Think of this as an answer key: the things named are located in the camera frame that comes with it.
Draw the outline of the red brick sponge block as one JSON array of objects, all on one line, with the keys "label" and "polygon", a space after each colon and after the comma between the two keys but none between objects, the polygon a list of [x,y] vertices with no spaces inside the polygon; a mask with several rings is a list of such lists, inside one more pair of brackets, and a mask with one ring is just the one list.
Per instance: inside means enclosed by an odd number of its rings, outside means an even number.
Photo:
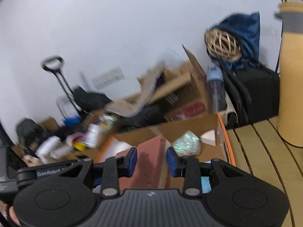
[{"label": "red brick sponge block", "polygon": [[137,164],[131,178],[119,178],[120,191],[125,189],[165,189],[170,176],[166,151],[170,146],[163,136],[154,137],[137,146]]}]

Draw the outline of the iridescent glitter plastic bag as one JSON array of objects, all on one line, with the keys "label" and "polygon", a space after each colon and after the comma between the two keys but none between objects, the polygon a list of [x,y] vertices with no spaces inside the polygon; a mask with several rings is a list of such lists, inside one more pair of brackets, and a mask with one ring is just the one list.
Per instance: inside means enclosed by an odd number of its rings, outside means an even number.
[{"label": "iridescent glitter plastic bag", "polygon": [[201,153],[200,138],[189,130],[177,138],[172,147],[179,156],[197,156]]}]

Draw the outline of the light blue plush toy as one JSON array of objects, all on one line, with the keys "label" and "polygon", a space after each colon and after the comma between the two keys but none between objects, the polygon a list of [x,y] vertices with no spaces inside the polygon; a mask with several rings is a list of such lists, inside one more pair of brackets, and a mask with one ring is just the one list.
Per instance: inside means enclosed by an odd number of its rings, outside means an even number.
[{"label": "light blue plush toy", "polygon": [[203,194],[207,194],[212,190],[208,176],[201,177],[201,187],[202,187]]}]

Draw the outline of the orange-rimmed cardboard tray box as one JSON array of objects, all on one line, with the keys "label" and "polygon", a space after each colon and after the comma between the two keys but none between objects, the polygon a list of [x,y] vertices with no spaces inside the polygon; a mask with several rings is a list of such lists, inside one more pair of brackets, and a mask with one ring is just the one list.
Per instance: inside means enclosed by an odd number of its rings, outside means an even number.
[{"label": "orange-rimmed cardboard tray box", "polygon": [[120,190],[181,188],[182,179],[172,179],[166,150],[173,147],[179,156],[194,156],[201,162],[213,158],[235,165],[231,144],[219,115],[172,121],[124,133],[109,133],[90,157],[103,162],[124,156],[131,147],[138,151],[134,175],[120,178]]}]

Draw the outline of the white wedge sponge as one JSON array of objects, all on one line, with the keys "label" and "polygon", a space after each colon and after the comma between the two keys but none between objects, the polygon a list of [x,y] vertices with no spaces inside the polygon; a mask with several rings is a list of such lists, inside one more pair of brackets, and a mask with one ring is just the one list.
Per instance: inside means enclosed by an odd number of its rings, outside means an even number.
[{"label": "white wedge sponge", "polygon": [[209,130],[207,132],[204,132],[200,136],[200,140],[204,144],[216,146],[216,131],[215,130]]}]

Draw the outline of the white plastic bottle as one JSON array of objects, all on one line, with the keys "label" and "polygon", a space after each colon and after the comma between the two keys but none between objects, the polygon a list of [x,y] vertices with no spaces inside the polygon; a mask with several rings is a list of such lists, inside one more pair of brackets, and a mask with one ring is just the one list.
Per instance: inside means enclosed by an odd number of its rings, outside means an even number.
[{"label": "white plastic bottle", "polygon": [[50,154],[51,151],[59,148],[62,145],[62,141],[57,136],[49,137],[44,141],[35,151],[37,157],[44,157]]}]

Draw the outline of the small open cardboard box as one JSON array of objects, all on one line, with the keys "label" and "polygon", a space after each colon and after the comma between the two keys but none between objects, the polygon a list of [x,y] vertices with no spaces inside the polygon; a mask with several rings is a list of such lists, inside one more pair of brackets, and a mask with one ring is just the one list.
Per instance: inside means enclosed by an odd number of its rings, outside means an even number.
[{"label": "small open cardboard box", "polygon": [[99,162],[106,151],[108,138],[116,131],[121,117],[105,109],[92,111],[83,121],[85,156]]}]

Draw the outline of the black folded garment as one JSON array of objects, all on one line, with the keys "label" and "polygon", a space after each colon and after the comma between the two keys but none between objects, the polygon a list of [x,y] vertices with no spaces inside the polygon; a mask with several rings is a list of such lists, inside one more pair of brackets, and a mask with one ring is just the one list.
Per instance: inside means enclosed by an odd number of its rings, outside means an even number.
[{"label": "black folded garment", "polygon": [[166,122],[164,118],[164,109],[159,104],[150,104],[145,106],[134,117],[122,117],[117,122],[117,132],[127,132],[149,126],[155,126]]}]

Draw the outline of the dark green backpack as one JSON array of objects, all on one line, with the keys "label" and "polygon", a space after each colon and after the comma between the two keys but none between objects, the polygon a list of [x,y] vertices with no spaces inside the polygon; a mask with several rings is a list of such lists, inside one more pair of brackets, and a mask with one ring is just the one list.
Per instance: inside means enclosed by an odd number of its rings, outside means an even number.
[{"label": "dark green backpack", "polygon": [[19,144],[26,149],[32,144],[37,144],[45,135],[45,129],[32,119],[23,118],[15,127]]}]

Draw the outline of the blue-capped water bottle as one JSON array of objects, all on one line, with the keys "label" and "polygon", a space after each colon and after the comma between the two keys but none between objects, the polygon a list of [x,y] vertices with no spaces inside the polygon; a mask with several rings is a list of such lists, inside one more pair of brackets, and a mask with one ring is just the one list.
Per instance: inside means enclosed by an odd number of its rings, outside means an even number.
[{"label": "blue-capped water bottle", "polygon": [[208,67],[206,74],[208,88],[209,112],[219,113],[226,109],[226,93],[224,78],[221,69],[217,65]]}]

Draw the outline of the beige fleece mat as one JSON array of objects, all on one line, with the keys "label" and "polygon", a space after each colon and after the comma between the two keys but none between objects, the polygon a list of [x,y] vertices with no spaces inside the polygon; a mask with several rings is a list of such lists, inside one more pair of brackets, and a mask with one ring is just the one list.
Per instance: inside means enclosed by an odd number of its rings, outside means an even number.
[{"label": "beige fleece mat", "polygon": [[148,70],[140,83],[141,93],[135,95],[135,99],[132,102],[125,99],[112,101],[105,106],[105,110],[127,118],[136,116],[153,96],[157,80],[161,76],[163,69],[164,63],[159,62],[152,69]]}]

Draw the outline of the black bag on trolley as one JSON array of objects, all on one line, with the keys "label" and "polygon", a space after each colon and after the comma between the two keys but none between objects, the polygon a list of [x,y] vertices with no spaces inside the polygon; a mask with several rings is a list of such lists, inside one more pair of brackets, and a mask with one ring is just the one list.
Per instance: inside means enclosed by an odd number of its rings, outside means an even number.
[{"label": "black bag on trolley", "polygon": [[111,102],[105,94],[96,92],[86,92],[82,87],[78,86],[73,90],[75,103],[84,111],[91,112],[105,107]]}]

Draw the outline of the large brown cardboard box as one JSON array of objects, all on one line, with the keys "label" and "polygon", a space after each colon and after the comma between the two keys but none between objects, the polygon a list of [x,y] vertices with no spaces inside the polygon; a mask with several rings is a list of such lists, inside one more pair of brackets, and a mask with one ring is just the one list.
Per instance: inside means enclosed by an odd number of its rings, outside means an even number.
[{"label": "large brown cardboard box", "polygon": [[145,105],[159,104],[166,122],[209,114],[206,74],[193,53],[186,47],[183,50],[188,60],[177,68],[163,70],[153,96]]}]

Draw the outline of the dark blue satin cloth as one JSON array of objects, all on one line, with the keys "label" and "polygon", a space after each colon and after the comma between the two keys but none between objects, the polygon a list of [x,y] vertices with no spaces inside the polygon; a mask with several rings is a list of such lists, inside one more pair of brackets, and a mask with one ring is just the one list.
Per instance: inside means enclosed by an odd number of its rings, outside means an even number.
[{"label": "dark blue satin cloth", "polygon": [[209,28],[218,28],[226,31],[236,38],[241,47],[242,57],[234,62],[224,61],[220,58],[212,57],[208,50],[207,54],[215,61],[223,63],[230,70],[242,69],[245,63],[259,63],[260,50],[260,13],[252,14],[232,14],[223,21]]}]

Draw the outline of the white wall socket panel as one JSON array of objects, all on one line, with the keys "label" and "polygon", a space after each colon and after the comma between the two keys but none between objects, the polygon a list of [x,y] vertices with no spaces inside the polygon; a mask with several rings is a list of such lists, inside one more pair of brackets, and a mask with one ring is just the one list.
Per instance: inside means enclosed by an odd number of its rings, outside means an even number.
[{"label": "white wall socket panel", "polygon": [[92,79],[92,83],[97,90],[101,90],[115,82],[123,80],[124,73],[120,67],[111,69],[105,73],[100,74]]}]

